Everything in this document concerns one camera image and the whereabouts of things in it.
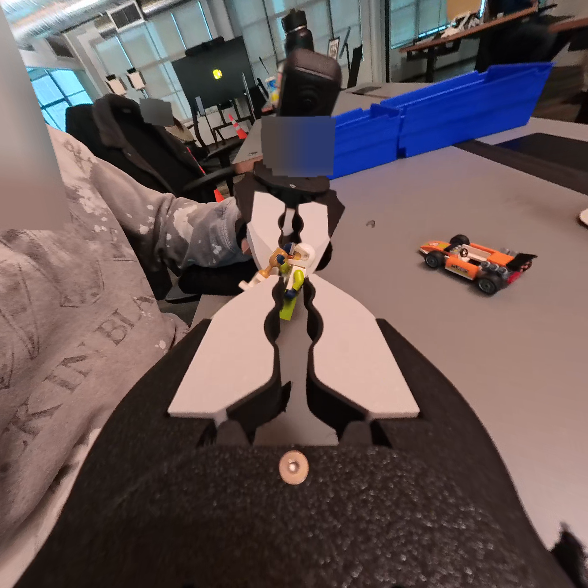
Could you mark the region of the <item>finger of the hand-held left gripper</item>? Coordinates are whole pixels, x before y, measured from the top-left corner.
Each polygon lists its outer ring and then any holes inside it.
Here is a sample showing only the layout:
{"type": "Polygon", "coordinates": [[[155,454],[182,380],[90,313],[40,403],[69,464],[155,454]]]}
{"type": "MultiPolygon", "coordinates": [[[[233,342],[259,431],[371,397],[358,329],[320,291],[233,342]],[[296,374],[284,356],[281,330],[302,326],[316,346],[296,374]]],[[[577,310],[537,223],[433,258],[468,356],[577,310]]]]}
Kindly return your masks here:
{"type": "Polygon", "coordinates": [[[286,204],[274,195],[257,189],[243,189],[244,240],[256,268],[264,270],[282,238],[280,219],[286,204]]]}
{"type": "Polygon", "coordinates": [[[297,206],[296,212],[301,220],[299,240],[311,246],[315,252],[314,261],[307,268],[307,273],[324,269],[332,258],[329,210],[333,208],[334,202],[336,202],[335,195],[326,194],[316,201],[302,202],[297,206]]]}

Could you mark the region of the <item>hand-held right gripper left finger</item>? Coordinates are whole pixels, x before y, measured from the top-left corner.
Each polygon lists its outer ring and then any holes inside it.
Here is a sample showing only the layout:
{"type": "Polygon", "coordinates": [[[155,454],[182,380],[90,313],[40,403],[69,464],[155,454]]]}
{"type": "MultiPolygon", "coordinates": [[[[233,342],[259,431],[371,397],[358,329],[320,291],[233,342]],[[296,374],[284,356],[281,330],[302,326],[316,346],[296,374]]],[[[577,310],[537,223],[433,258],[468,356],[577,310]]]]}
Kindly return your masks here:
{"type": "Polygon", "coordinates": [[[202,337],[171,417],[268,423],[286,410],[291,383],[282,383],[276,343],[282,302],[283,279],[270,276],[193,329],[202,337]]]}

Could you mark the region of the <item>green lego minifigure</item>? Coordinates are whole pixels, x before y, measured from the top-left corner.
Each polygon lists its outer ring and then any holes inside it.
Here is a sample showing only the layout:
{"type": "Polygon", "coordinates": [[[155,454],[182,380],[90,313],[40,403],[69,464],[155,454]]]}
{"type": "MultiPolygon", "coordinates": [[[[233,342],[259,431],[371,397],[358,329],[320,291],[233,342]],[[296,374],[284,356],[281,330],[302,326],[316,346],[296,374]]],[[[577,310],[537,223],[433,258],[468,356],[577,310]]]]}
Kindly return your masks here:
{"type": "Polygon", "coordinates": [[[256,272],[249,286],[253,287],[265,281],[270,275],[282,276],[285,290],[280,318],[290,320],[295,310],[299,292],[315,261],[315,257],[314,248],[305,242],[289,242],[281,247],[279,246],[270,255],[267,267],[256,272]]]}

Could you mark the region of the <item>wooden desk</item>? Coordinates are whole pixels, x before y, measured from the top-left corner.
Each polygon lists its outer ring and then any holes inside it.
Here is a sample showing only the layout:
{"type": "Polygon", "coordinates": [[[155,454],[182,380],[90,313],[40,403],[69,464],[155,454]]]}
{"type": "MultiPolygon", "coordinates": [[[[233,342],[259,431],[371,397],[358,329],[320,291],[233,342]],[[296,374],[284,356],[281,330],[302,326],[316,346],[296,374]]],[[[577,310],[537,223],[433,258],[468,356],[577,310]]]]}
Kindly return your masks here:
{"type": "Polygon", "coordinates": [[[453,32],[447,33],[445,31],[438,38],[431,38],[429,40],[421,40],[411,45],[401,47],[399,52],[406,55],[407,61],[426,61],[426,70],[424,73],[424,80],[427,83],[434,83],[437,58],[445,55],[456,53],[462,40],[468,39],[482,39],[488,32],[497,30],[502,26],[527,19],[535,13],[542,13],[557,7],[557,3],[551,4],[537,4],[534,7],[513,12],[509,15],[497,16],[487,22],[477,24],[474,27],[465,29],[462,27],[449,27],[448,30],[453,32]]]}

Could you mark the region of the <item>person's left forearm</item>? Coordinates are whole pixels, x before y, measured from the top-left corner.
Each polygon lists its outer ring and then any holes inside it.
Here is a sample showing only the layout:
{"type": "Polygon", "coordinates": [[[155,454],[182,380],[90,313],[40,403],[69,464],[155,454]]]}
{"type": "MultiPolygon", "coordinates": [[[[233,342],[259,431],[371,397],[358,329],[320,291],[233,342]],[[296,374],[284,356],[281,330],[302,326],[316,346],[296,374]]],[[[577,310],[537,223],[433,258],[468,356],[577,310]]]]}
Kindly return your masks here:
{"type": "Polygon", "coordinates": [[[100,159],[91,179],[145,271],[179,275],[191,266],[217,269],[252,259],[234,197],[199,203],[163,194],[100,159]]]}

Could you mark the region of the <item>black water bottle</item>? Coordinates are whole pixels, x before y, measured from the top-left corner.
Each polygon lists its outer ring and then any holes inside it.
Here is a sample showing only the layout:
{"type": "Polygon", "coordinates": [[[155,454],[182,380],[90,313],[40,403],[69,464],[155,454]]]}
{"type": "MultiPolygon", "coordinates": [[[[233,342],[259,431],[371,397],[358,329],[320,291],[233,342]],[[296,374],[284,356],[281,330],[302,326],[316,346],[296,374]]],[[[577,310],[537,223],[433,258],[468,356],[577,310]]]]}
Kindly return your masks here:
{"type": "Polygon", "coordinates": [[[295,49],[304,48],[314,51],[313,36],[307,27],[306,13],[301,9],[291,9],[282,18],[285,33],[285,55],[288,57],[295,49]]]}

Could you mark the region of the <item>black office chair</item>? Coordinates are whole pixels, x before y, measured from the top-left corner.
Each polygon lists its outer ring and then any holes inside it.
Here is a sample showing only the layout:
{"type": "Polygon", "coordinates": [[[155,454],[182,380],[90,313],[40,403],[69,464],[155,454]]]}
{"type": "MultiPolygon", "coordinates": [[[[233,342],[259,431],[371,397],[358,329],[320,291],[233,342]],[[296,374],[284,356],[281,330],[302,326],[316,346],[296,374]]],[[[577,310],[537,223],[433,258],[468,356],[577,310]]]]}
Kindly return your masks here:
{"type": "Polygon", "coordinates": [[[124,96],[110,93],[68,107],[65,129],[96,157],[160,193],[215,202],[218,185],[235,176],[229,165],[205,172],[186,144],[165,127],[145,122],[139,104],[124,96]]]}

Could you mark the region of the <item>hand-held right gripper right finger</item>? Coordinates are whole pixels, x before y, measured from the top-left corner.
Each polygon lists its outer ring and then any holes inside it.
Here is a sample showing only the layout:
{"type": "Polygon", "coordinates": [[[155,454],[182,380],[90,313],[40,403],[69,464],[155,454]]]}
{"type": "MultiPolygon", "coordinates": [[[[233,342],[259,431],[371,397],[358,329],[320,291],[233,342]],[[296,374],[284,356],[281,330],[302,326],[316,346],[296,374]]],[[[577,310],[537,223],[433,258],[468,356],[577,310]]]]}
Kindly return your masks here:
{"type": "Polygon", "coordinates": [[[327,425],[417,417],[420,409],[375,316],[313,274],[304,286],[308,351],[306,399],[327,425]]]}

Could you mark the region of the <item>black wall screen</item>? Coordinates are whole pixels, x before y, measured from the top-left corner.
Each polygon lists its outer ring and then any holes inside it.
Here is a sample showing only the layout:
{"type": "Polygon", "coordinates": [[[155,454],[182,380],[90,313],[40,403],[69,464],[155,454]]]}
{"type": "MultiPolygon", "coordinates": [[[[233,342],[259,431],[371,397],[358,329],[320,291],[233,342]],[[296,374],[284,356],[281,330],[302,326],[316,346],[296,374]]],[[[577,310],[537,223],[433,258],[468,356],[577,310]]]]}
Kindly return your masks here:
{"type": "Polygon", "coordinates": [[[241,36],[231,40],[218,37],[185,51],[185,56],[172,62],[173,70],[197,119],[199,108],[224,105],[239,98],[256,79],[241,36]]]}

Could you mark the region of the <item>orange lego race car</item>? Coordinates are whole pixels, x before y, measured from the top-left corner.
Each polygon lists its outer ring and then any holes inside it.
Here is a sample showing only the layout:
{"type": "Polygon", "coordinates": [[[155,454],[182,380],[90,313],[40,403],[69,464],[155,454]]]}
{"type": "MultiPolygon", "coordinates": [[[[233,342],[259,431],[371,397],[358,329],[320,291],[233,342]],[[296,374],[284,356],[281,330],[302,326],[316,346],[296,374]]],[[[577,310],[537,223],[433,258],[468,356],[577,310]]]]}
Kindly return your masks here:
{"type": "Polygon", "coordinates": [[[428,240],[419,248],[430,269],[445,269],[493,296],[521,278],[533,265],[535,254],[494,249],[473,243],[463,234],[448,241],[428,240]]]}

